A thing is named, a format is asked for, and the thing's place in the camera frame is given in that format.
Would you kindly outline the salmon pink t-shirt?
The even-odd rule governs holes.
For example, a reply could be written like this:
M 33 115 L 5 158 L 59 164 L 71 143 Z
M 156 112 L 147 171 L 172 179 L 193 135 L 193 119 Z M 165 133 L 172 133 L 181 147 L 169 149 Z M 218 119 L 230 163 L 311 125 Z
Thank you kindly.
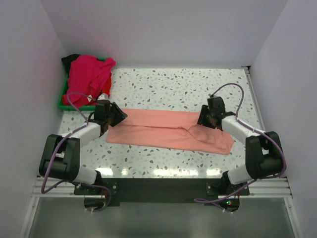
M 227 132 L 198 125 L 199 112 L 123 109 L 127 118 L 110 127 L 108 143 L 153 146 L 227 155 L 234 140 Z

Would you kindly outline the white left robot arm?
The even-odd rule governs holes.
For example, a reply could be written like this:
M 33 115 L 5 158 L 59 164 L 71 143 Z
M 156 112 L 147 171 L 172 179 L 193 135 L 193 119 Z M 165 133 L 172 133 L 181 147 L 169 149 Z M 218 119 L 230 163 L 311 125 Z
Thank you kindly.
M 91 194 L 100 193 L 103 188 L 101 173 L 80 165 L 80 150 L 126 118 L 127 114 L 115 102 L 100 100 L 96 102 L 95 110 L 84 117 L 82 126 L 66 134 L 49 135 L 39 165 L 39 174 L 44 177 L 42 193 L 52 189 L 45 189 L 48 178 L 60 180 L 53 187 L 71 182 L 85 184 Z

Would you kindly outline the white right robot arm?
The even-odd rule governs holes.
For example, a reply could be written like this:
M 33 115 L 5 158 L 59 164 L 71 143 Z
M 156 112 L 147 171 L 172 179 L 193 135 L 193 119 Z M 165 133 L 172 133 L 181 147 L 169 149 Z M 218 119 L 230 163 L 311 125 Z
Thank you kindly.
M 276 132 L 258 130 L 226 111 L 221 97 L 211 95 L 201 108 L 198 125 L 227 132 L 245 146 L 245 163 L 225 171 L 212 190 L 218 195 L 231 195 L 249 181 L 268 179 L 286 170 L 285 158 Z

